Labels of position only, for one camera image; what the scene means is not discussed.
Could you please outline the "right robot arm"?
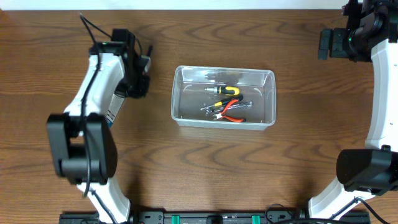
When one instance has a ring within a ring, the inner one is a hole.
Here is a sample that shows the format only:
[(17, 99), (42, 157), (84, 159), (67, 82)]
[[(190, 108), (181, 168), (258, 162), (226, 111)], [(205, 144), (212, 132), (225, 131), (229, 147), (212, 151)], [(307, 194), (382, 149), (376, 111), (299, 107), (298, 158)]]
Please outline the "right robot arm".
[(320, 33), (318, 58), (370, 62), (373, 108), (363, 149), (345, 149), (336, 177), (308, 201), (306, 217), (316, 223), (340, 221), (359, 203), (397, 190), (397, 1), (349, 0), (345, 28)]

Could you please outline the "silver combination wrench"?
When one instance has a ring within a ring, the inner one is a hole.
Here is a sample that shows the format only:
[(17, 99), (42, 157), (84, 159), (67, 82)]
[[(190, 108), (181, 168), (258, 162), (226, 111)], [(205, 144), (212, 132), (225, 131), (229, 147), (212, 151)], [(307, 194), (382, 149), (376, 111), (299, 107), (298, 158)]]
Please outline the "silver combination wrench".
[[(244, 103), (238, 103), (238, 104), (233, 104), (231, 105), (228, 109), (235, 109), (235, 108), (244, 108), (244, 107), (251, 107), (253, 105), (252, 101), (249, 102), (244, 102)], [(219, 107), (219, 108), (210, 108), (205, 110), (205, 114), (214, 114), (214, 113), (220, 113), (224, 110), (224, 107)]]

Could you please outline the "slim black yellow screwdriver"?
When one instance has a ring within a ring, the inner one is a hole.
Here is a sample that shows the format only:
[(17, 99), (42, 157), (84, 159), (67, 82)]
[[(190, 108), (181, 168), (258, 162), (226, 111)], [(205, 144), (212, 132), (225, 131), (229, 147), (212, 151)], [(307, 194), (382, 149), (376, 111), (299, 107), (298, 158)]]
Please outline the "slim black yellow screwdriver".
[(232, 97), (229, 97), (229, 98), (225, 98), (225, 99), (223, 99), (221, 101), (217, 101), (216, 103), (213, 103), (213, 104), (211, 104), (209, 106), (204, 106), (204, 107), (200, 108), (200, 110), (205, 110), (205, 109), (212, 108), (212, 107), (225, 106), (232, 100), (241, 101), (242, 99), (243, 99), (243, 95), (232, 96)]

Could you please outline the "red handled pliers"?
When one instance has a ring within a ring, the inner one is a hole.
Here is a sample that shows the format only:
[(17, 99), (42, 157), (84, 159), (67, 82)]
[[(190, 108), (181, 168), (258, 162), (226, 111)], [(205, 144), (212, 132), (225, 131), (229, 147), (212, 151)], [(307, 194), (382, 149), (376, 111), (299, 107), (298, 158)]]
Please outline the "red handled pliers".
[(215, 113), (213, 115), (213, 119), (214, 120), (222, 120), (222, 119), (226, 119), (230, 122), (234, 122), (234, 123), (245, 123), (246, 119), (245, 118), (235, 118), (233, 116), (229, 115), (229, 111), (232, 111), (233, 109), (229, 110), (228, 108), (233, 105), (233, 104), (238, 104), (239, 101), (238, 100), (232, 100), (230, 101), (227, 105), (225, 105), (224, 110), (220, 113)]

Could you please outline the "small black handled hammer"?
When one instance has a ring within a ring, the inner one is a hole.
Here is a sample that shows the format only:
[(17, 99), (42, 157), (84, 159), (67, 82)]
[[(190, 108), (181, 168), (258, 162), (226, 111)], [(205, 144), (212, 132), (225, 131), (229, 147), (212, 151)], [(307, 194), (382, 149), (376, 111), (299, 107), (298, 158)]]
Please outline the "small black handled hammer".
[(152, 50), (153, 50), (153, 45), (150, 45), (147, 51), (147, 56), (150, 57), (152, 54)]

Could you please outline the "blue white screwdriver box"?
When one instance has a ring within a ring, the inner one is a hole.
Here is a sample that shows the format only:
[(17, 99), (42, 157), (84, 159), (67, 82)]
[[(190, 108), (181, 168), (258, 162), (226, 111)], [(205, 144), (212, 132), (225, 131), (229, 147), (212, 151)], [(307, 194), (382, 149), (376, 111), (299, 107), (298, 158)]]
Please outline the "blue white screwdriver box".
[(106, 115), (106, 119), (108, 122), (109, 128), (113, 125), (122, 105), (124, 103), (125, 97), (122, 95), (113, 94), (111, 98), (111, 102), (108, 108), (108, 112)]

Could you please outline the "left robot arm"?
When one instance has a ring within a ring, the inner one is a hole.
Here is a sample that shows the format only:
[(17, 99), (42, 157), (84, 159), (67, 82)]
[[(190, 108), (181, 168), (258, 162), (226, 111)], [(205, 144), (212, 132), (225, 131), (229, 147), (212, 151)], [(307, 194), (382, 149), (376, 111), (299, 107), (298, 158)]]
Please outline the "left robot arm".
[(124, 100), (142, 98), (149, 89), (150, 53), (136, 52), (138, 43), (127, 29), (114, 29), (109, 41), (95, 42), (78, 93), (62, 114), (47, 120), (56, 174), (76, 185), (96, 209), (64, 212), (60, 223), (137, 223), (115, 176), (118, 152), (110, 128)]

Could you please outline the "stubby yellow black screwdriver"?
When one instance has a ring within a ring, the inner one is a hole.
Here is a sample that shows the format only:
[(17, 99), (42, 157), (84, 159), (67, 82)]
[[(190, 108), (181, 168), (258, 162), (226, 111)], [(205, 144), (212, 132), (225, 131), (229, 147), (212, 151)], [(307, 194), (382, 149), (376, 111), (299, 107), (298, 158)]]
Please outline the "stubby yellow black screwdriver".
[(236, 96), (240, 94), (240, 89), (234, 86), (216, 86), (216, 87), (206, 87), (205, 91), (211, 92), (214, 94), (224, 94), (227, 96)]

